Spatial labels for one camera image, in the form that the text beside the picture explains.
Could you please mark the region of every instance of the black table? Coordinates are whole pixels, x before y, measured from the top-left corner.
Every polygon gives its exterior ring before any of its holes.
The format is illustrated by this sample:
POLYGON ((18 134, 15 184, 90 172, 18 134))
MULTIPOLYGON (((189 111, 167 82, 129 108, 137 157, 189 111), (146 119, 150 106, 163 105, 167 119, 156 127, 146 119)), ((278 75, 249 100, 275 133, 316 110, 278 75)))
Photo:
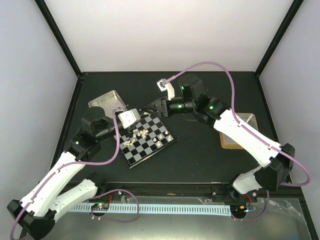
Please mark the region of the black table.
MULTIPOLYGON (((67 142, 80 126, 88 102, 116 90, 128 108, 141 108, 165 96, 156 82, 176 72, 103 72, 84 73, 74 113, 67 133, 67 142)), ((202 79, 208 95, 231 103, 231 86, 224 72, 193 72, 202 79)), ((232 72, 235 85, 237 113, 253 113, 259 131, 276 140, 259 79, 253 72, 232 72)), ((181 96, 178 79, 172 82, 176 96, 181 96)), ((163 123, 178 141, 150 157, 133 169, 120 153, 106 166, 86 166, 72 181, 80 182, 89 173, 96 172, 109 183, 228 183, 240 173, 258 164, 243 149, 223 149, 219 132, 195 120, 192 114, 164 118, 163 123)), ((93 161, 109 159, 115 151, 114 139, 107 139, 93 161)))

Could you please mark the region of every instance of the gray wall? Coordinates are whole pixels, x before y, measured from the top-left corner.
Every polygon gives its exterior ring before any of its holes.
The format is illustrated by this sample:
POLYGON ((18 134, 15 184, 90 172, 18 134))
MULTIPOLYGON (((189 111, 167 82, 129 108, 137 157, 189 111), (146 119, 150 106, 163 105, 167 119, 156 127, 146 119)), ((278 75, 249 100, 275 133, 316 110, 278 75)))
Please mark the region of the gray wall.
POLYGON ((13 223, 7 204, 49 169, 76 80, 35 2, 2 0, 0 239, 9 239, 13 223))
MULTIPOLYGON (((264 70, 261 81, 282 143, 312 174, 303 193, 320 235, 320 1, 304 1, 264 70)), ((295 183, 306 180, 294 167, 295 183)))

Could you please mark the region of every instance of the gray floor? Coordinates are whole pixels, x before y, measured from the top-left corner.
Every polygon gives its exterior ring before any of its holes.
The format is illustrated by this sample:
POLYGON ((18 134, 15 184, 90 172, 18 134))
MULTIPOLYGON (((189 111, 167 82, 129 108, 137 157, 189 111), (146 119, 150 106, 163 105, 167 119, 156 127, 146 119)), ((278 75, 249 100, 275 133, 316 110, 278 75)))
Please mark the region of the gray floor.
MULTIPOLYGON (((92 220, 88 213, 67 213, 57 222, 45 240, 308 240, 310 235, 297 199, 295 209, 276 201, 261 219, 233 221, 230 217, 209 215, 141 214, 132 223, 92 220)), ((248 218, 259 214, 250 212, 248 218)), ((130 214, 109 217, 129 219, 130 214)))

